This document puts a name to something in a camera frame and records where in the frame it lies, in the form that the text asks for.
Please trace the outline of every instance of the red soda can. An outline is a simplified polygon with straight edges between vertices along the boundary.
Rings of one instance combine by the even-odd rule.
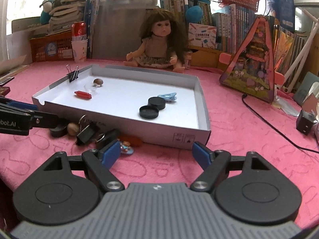
[[[87,25],[85,22],[72,24],[72,41],[80,41],[87,39]]]

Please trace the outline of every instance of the black round container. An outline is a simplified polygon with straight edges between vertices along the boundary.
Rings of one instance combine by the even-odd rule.
[[[158,108],[159,110],[162,110],[166,106],[166,101],[163,98],[160,97],[151,97],[148,99],[148,105]]]
[[[148,120],[157,118],[159,115],[159,112],[160,111],[158,110],[158,108],[154,106],[145,105],[140,107],[140,116]]]

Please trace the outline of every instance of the pink table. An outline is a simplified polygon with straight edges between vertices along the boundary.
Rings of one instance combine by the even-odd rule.
[[[31,103],[33,94],[67,74],[65,66],[68,63],[75,67],[74,63],[66,61],[32,64],[9,83],[11,92],[7,97]],[[99,60],[88,63],[121,64]],[[186,73],[198,76],[204,90],[212,127],[208,147],[224,149],[238,156],[252,150],[260,153],[302,192],[303,200],[296,223],[305,227],[318,222],[319,155],[296,149],[263,123],[242,103],[240,92],[219,84],[219,74],[194,69]],[[313,138],[305,137],[296,130],[296,118],[252,97],[248,97],[246,102],[296,144],[317,150]],[[94,146],[77,147],[74,139],[53,139],[48,130],[36,128],[28,137],[0,134],[0,141],[0,178],[12,190],[56,151],[79,155]],[[125,185],[130,182],[190,184],[202,172],[190,151],[150,144],[137,148],[132,156],[121,156],[111,171]]]

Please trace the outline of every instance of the brown nut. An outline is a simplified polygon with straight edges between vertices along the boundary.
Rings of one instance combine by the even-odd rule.
[[[80,126],[75,123],[69,123],[67,130],[70,136],[77,136],[80,132]]]
[[[102,84],[103,84],[103,80],[97,78],[97,79],[95,79],[95,80],[93,81],[93,83],[94,83],[94,84],[97,84],[97,85],[102,85]]]

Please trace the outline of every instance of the gray storage box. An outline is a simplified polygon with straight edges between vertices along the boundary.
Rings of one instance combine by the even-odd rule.
[[[93,37],[93,59],[126,60],[141,45],[141,25],[154,6],[148,0],[101,0]]]
[[[92,99],[83,100],[75,91],[92,88],[93,80],[101,78]],[[139,115],[148,99],[160,94],[177,93],[177,100],[166,103],[156,119]],[[79,78],[69,82],[65,76],[32,96],[40,111],[55,113],[74,122],[86,115],[103,132],[117,128],[138,136],[144,142],[191,149],[194,141],[206,144],[210,121],[199,79],[196,76],[167,71],[121,66],[89,65],[79,70]]]

